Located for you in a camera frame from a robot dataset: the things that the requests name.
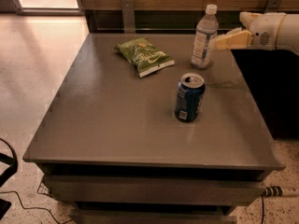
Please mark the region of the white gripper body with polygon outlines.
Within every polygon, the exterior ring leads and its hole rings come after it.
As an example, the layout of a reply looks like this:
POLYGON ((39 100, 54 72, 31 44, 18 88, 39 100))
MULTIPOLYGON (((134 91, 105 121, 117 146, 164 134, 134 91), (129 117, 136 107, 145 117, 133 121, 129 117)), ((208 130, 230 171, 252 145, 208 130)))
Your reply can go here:
POLYGON ((298 14, 264 13, 251 22, 249 30, 252 49, 283 49, 299 55, 298 14))

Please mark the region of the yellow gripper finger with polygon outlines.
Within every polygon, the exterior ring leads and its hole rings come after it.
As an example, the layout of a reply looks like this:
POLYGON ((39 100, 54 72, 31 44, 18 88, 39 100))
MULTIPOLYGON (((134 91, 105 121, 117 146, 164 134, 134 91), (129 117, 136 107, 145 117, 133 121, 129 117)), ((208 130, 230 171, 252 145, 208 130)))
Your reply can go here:
POLYGON ((240 19, 240 22, 243 24, 243 26, 246 29, 249 29, 251 23, 260 16, 261 16, 261 13, 242 11, 239 14, 239 19, 240 19))
POLYGON ((252 33, 239 27, 225 35, 218 35, 215 40, 215 49, 245 49, 251 42, 252 33))

